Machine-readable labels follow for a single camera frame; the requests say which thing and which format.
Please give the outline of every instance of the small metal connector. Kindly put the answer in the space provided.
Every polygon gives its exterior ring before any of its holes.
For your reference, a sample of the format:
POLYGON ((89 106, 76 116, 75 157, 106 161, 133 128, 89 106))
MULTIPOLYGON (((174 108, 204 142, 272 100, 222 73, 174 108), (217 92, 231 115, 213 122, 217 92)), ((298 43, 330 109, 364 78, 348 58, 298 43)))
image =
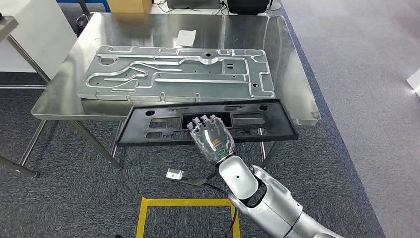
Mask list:
POLYGON ((175 169, 168 169, 168 172, 166 173, 166 177, 169 179, 175 179, 175 180, 181 180, 182 175, 184 174, 183 170, 175 170, 175 169))

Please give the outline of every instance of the gray carpet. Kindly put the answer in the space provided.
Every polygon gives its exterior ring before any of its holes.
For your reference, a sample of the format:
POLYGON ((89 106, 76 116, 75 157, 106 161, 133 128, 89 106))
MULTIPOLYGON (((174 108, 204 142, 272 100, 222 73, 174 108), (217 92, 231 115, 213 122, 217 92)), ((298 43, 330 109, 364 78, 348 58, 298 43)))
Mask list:
POLYGON ((282 0, 388 237, 420 234, 418 0, 282 0))
MULTIPOLYGON (((328 106, 306 58, 298 52, 322 119, 299 127, 298 141, 283 142, 268 171, 288 187, 305 212, 346 237, 384 237, 352 161, 332 120, 328 106)), ((0 74, 3 79, 17 77, 0 74)), ((27 82, 34 74, 19 74, 27 82)), ((0 94, 0 153, 17 161, 38 121, 30 108, 40 91, 2 90, 0 94)), ((85 122, 98 140, 111 147, 116 122, 85 122)), ((260 164, 257 144, 240 144, 247 163, 260 164)), ((195 188, 164 179, 168 167, 188 175, 211 172, 194 146, 119 148, 112 168, 69 123, 49 121, 31 155, 28 167, 41 171, 26 178, 0 166, 1 237, 133 237, 140 198, 223 198, 208 188, 195 188)), ((212 183, 227 189, 220 178, 212 183)), ((149 208, 145 237, 222 237, 229 223, 224 208, 149 208)), ((241 237, 267 237, 240 215, 241 237)))

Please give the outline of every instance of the yellow tape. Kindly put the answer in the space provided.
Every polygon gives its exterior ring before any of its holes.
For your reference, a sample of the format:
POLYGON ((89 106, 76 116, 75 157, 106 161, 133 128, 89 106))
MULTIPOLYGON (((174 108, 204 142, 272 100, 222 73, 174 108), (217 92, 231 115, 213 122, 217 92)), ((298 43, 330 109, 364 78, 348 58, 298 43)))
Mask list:
MULTIPOLYGON (((143 238, 148 206, 230 206, 232 219, 235 211, 235 207, 230 203, 229 199, 147 199, 142 197, 136 238, 143 238)), ((233 238, 241 237, 239 232, 239 217, 236 217, 232 230, 233 238)))

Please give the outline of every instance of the silver robot arm segment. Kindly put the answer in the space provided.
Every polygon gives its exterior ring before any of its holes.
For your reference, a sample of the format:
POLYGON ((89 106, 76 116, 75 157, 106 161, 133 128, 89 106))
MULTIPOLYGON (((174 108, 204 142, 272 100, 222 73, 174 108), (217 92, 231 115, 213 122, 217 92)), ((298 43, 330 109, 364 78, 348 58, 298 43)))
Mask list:
POLYGON ((235 142, 220 118, 200 119, 194 118, 187 127, 206 159, 218 165, 233 206, 273 238, 342 238, 304 213, 290 191, 269 173, 255 165, 248 168, 234 155, 235 142), (265 194, 255 206, 247 205, 260 186, 266 187, 265 194))

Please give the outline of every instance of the table leg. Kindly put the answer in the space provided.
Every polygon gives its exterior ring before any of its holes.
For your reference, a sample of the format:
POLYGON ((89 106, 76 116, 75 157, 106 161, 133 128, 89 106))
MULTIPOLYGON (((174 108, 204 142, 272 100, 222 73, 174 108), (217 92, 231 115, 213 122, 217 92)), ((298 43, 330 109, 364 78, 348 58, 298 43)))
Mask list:
POLYGON ((45 81, 49 83, 51 80, 48 78, 47 74, 41 69, 41 67, 35 62, 35 60, 26 52, 26 50, 19 44, 19 42, 12 36, 9 35, 7 38, 12 46, 20 53, 20 55, 29 63, 29 65, 34 68, 35 72, 45 81))
POLYGON ((0 89, 46 89, 46 85, 2 85, 0 89))
MULTIPOLYGON (((258 128, 257 132, 258 132, 258 135, 263 135, 263 130, 261 128, 258 128)), ((260 153, 261 153, 262 162, 264 162, 266 159, 266 153, 265 153, 265 145, 263 141, 260 142, 260 153)))
POLYGON ((117 148, 118 148, 118 146, 117 146, 118 135, 119 135, 119 133, 120 133, 120 131, 122 129, 123 124, 124 124, 124 122, 122 122, 122 121, 119 123, 118 129, 117 129, 117 134, 115 135, 115 139, 114 139, 114 144, 113 144, 113 146, 111 148, 111 156, 113 158, 115 158, 115 154, 117 153, 117 148))
POLYGON ((86 138, 88 141, 97 149, 99 150, 99 153, 101 153, 106 160, 112 166, 114 166, 116 169, 120 170, 122 167, 121 165, 115 160, 111 154, 99 143, 98 140, 89 132, 89 130, 80 122, 77 120, 71 121, 73 126, 86 138))
POLYGON ((29 142, 28 147, 26 147, 25 153, 23 153, 23 156, 22 156, 22 158, 20 159, 20 162, 19 162, 19 164, 20 164, 20 165, 25 166, 26 161, 28 160, 29 155, 30 155, 30 154, 31 154, 31 152, 32 152, 32 149, 34 148, 35 143, 37 143, 37 140, 38 140, 38 138, 39 138, 39 136, 40 136, 40 134, 41 134, 42 130, 44 129, 44 126, 45 126, 45 123, 46 123, 46 122, 47 122, 47 121, 45 121, 45 120, 42 120, 42 121, 40 122, 40 124, 39 124, 39 126, 38 126, 37 130, 35 131, 34 135, 32 136, 31 141, 29 142))
POLYGON ((261 168, 263 168, 263 169, 267 168, 267 166, 270 164, 270 162, 275 157, 275 154, 277 153, 277 151, 280 149, 280 146, 281 146, 280 141, 276 141, 274 143, 274 145, 270 149, 267 157, 265 158, 264 162, 262 163, 261 168))
POLYGON ((32 171, 24 166, 21 166, 20 164, 15 163, 11 160, 8 160, 3 156, 0 156, 0 164, 6 165, 18 172, 22 172, 24 175, 27 175, 27 176, 36 177, 39 174, 38 172, 32 171))

